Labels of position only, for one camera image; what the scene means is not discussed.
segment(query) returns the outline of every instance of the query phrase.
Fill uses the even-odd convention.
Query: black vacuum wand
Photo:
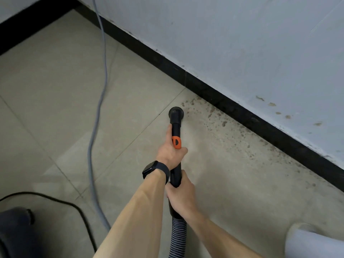
[[[169,111],[170,123],[172,124],[172,142],[176,149],[182,147],[180,139],[180,127],[184,112],[180,107],[173,107]],[[178,187],[182,181],[182,165],[179,165],[170,171],[170,183],[174,187]],[[169,258],[183,258],[185,254],[185,246],[187,243],[187,223],[183,217],[178,214],[169,201],[170,214],[172,215],[172,239]]]

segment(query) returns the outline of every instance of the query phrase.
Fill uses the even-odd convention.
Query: white wall
[[[344,168],[343,0],[97,3],[115,25]]]
[[[0,0],[0,23],[29,7],[38,0]]]

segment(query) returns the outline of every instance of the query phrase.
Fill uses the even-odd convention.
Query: mold spot
[[[256,99],[260,99],[261,101],[265,101],[265,99],[258,97],[257,95],[256,95]]]

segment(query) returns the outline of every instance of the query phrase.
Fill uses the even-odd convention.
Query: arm
[[[157,158],[170,170],[187,153],[187,148],[176,150],[172,144],[172,126],[166,141],[159,147]],[[162,226],[162,206],[166,175],[156,169],[148,174],[129,203],[122,210],[94,258],[156,258],[159,253]]]
[[[198,210],[195,186],[184,170],[182,170],[180,186],[174,188],[170,183],[167,183],[166,192],[174,210],[191,226],[213,258],[262,258]]]

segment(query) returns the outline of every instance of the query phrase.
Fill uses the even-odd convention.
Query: beige tile floor
[[[99,29],[75,11],[0,56],[0,197],[46,193],[79,205],[96,240],[106,232],[94,213],[86,150],[103,85]],[[295,221],[344,240],[344,193],[223,112],[107,38],[109,88],[93,161],[100,203],[113,223],[155,157],[172,106],[184,109],[182,166],[200,208],[264,257],[283,257]],[[75,210],[38,197],[17,197],[37,214],[47,257],[92,257]],[[171,235],[164,203],[160,257]],[[209,257],[191,230],[187,257]]]

